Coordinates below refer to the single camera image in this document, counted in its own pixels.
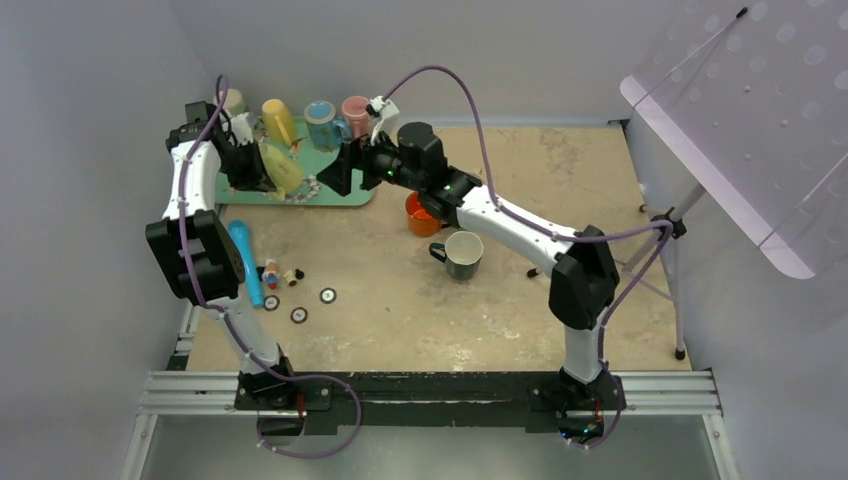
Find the blue handled mug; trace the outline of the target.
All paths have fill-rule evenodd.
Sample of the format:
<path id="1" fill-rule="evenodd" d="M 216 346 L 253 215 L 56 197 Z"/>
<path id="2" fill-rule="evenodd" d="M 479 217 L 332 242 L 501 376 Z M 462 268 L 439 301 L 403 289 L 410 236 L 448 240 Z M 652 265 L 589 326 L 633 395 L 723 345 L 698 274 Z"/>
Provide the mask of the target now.
<path id="1" fill-rule="evenodd" d="M 304 110 L 304 120 L 313 147 L 319 152 L 331 152 L 353 136 L 347 122 L 328 101 L 315 101 Z"/>

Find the light green mug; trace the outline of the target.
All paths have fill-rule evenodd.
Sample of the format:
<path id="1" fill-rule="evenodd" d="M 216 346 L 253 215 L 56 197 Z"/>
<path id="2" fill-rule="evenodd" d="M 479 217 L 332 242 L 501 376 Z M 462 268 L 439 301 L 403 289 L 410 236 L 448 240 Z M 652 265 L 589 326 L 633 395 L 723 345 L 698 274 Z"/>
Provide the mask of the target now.
<path id="1" fill-rule="evenodd" d="M 265 170 L 275 186 L 275 191 L 269 195 L 282 202 L 301 186 L 304 172 L 287 153 L 272 144 L 260 143 L 259 150 Z"/>

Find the pink ghost mug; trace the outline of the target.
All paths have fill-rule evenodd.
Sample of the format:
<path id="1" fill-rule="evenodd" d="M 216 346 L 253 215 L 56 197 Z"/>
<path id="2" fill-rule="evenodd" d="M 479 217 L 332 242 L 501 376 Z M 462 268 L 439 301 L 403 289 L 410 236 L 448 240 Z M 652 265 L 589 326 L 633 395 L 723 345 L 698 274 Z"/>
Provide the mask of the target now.
<path id="1" fill-rule="evenodd" d="M 363 96 L 346 98 L 341 105 L 342 117 L 347 122 L 353 139 L 372 131 L 372 117 L 367 111 L 369 99 Z"/>

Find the orange mug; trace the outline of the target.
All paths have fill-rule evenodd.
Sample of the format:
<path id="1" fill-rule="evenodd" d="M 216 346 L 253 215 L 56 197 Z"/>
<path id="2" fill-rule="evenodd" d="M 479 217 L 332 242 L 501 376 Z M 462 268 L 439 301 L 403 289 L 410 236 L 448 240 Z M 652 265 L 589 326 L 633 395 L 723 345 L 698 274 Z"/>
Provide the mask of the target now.
<path id="1" fill-rule="evenodd" d="M 405 210 L 407 227 L 413 235 L 430 237 L 442 230 L 442 223 L 426 211 L 417 192 L 413 192 L 407 197 Z"/>

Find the dark green mug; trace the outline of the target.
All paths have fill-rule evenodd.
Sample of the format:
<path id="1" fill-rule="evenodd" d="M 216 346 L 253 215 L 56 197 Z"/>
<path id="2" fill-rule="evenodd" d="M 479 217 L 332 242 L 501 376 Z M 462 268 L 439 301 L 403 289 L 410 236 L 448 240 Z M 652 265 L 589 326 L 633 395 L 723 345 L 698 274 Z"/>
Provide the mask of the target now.
<path id="1" fill-rule="evenodd" d="M 479 236 L 468 231 L 451 234 L 444 243 L 431 243 L 429 254 L 444 266 L 454 280 L 468 281 L 478 271 L 484 254 L 484 245 Z"/>

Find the yellow mug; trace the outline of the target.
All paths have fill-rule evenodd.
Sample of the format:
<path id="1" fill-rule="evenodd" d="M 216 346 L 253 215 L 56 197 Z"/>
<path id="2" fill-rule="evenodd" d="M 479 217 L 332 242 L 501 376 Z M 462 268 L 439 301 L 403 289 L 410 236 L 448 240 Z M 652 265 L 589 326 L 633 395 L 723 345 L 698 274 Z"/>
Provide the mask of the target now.
<path id="1" fill-rule="evenodd" d="M 291 147 L 296 140 L 297 128 L 287 105 L 280 99 L 268 99 L 262 104 L 261 114 L 268 137 Z"/>

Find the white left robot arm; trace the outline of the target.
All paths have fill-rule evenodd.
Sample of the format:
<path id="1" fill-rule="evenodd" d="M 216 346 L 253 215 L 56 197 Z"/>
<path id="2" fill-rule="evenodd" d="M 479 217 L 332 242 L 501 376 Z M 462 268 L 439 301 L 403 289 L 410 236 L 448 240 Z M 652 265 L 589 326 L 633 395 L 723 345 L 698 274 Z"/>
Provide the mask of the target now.
<path id="1" fill-rule="evenodd" d="M 173 179 L 160 220 L 145 228 L 146 241 L 165 279 L 180 299 L 215 316 L 241 363 L 239 381 L 259 390 L 272 408 L 297 399 L 298 382 L 279 344 L 261 326 L 242 285 L 256 270 L 245 265 L 215 209 L 216 177 L 248 191 L 269 191 L 255 141 L 238 141 L 233 123 L 222 123 L 221 107 L 206 101 L 185 107 L 186 122 L 166 139 Z"/>

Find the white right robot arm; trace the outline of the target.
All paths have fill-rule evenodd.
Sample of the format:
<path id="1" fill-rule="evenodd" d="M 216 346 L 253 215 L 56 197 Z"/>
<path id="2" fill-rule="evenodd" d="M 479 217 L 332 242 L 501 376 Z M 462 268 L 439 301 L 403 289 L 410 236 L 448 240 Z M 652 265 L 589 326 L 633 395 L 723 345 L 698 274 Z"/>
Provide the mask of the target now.
<path id="1" fill-rule="evenodd" d="M 599 396 L 600 333 L 620 282 L 601 230 L 557 225 L 497 197 L 480 178 L 449 164 L 441 139 L 423 122 L 402 126 L 396 139 L 381 132 L 343 144 L 317 179 L 346 196 L 354 171 L 362 174 L 361 189 L 389 183 L 415 192 L 441 223 L 486 236 L 548 276 L 548 307 L 562 323 L 566 341 L 563 397 L 584 407 Z"/>

